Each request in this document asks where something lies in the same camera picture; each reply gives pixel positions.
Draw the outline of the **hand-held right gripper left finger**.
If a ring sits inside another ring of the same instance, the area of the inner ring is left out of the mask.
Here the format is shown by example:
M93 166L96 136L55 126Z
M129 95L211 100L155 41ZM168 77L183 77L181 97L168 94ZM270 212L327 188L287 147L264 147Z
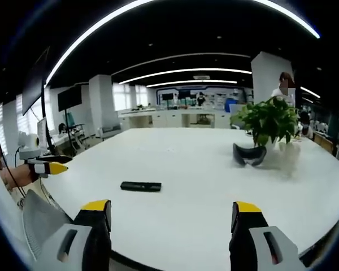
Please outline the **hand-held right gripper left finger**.
M45 242L41 270L109 270L111 201L90 202Z

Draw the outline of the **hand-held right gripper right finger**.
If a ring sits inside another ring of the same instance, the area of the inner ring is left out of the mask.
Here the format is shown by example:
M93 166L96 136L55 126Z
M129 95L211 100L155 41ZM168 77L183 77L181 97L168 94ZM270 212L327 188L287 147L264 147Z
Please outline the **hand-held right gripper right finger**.
M231 270L306 270L297 246L269 226L254 204L233 203L229 257Z

